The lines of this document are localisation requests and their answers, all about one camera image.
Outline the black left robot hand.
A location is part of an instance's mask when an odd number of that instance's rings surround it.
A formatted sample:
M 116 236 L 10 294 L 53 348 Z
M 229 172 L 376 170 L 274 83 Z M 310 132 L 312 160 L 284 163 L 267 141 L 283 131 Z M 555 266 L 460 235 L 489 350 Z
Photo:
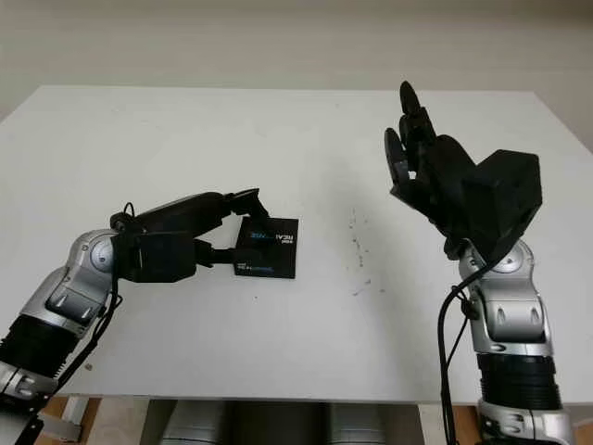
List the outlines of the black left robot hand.
M 257 188 L 228 194 L 200 193 L 140 214 L 127 204 L 123 211 L 110 217 L 109 224 L 138 255 L 132 261 L 134 265 L 211 267 L 258 256 L 253 249 L 216 249 L 199 239 L 222 226 L 223 219 L 231 214 L 247 216 L 264 234 L 271 233 L 270 214 L 261 204 Z

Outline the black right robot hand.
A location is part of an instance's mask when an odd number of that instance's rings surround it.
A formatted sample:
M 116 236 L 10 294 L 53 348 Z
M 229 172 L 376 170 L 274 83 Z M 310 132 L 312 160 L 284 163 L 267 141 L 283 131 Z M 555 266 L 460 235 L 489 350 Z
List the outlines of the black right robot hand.
M 385 156 L 393 182 L 390 193 L 424 215 L 446 238 L 446 256 L 457 260 L 467 248 L 469 233 L 461 179 L 475 163 L 458 141 L 435 132 L 409 82 L 400 85 L 399 97 L 398 128 L 385 130 Z

